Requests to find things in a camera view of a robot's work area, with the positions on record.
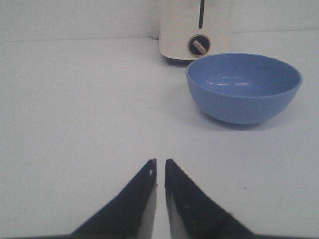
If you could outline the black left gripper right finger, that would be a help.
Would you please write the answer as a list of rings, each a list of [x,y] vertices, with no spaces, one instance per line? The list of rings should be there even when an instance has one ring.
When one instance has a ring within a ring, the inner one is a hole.
[[[172,237],[253,237],[172,160],[165,162],[165,196]]]

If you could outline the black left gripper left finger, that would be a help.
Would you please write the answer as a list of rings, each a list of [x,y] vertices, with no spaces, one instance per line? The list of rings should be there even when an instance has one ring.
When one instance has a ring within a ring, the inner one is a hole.
[[[73,236],[152,236],[157,205],[157,162],[150,159],[108,204]]]

